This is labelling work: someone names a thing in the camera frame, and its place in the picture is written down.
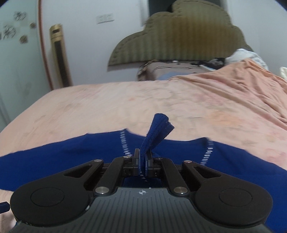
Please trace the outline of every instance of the wall decal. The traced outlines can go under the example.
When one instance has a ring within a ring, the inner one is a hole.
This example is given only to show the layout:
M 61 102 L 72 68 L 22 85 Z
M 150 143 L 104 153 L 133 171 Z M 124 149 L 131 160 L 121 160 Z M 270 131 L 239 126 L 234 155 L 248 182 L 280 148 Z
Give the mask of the wall decal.
M 26 12 L 21 12 L 21 11 L 16 11 L 14 13 L 14 20 L 15 21 L 22 21 L 23 19 L 25 19 L 27 16 Z
M 16 35 L 16 28 L 9 24 L 4 25 L 3 27 L 3 40 L 12 39 Z
M 31 23 L 31 24 L 30 24 L 30 28 L 31 28 L 31 29 L 35 29 L 35 28 L 36 28 L 36 23 Z
M 28 43 L 28 36 L 27 35 L 21 36 L 19 41 L 20 41 L 21 44 Z

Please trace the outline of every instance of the logo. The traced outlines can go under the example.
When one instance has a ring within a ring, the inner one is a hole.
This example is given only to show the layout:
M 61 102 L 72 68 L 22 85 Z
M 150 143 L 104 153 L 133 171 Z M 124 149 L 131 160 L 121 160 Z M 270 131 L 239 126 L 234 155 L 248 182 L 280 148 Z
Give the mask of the logo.
M 139 191 L 139 194 L 140 194 L 140 195 L 145 195 L 146 193 L 147 193 L 147 192 L 144 191 L 144 190 Z

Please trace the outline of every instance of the door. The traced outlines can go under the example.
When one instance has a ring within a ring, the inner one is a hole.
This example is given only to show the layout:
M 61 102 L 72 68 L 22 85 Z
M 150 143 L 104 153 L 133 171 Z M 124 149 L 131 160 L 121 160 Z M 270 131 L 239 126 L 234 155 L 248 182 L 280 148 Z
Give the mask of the door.
M 0 131 L 50 91 L 38 36 L 38 0 L 0 8 Z

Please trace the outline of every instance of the circular pad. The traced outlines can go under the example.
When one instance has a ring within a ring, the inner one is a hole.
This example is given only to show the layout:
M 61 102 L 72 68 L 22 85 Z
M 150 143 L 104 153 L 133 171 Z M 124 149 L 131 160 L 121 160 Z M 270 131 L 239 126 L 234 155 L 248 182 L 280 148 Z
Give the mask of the circular pad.
M 252 201 L 252 195 L 243 189 L 225 189 L 219 193 L 220 200 L 227 205 L 242 207 Z
M 50 207 L 59 204 L 65 195 L 62 190 L 56 188 L 42 188 L 33 192 L 31 201 L 38 206 Z

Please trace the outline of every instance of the ridged gray surface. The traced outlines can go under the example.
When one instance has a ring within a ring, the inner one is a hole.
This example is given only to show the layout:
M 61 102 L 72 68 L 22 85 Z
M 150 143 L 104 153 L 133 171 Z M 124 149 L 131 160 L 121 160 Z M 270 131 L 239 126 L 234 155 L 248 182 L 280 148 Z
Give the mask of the ridged gray surface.
M 10 233 L 271 233 L 265 226 L 224 228 L 199 215 L 186 198 L 167 189 L 118 188 L 111 196 L 98 197 L 78 219 L 56 227 L 19 223 Z

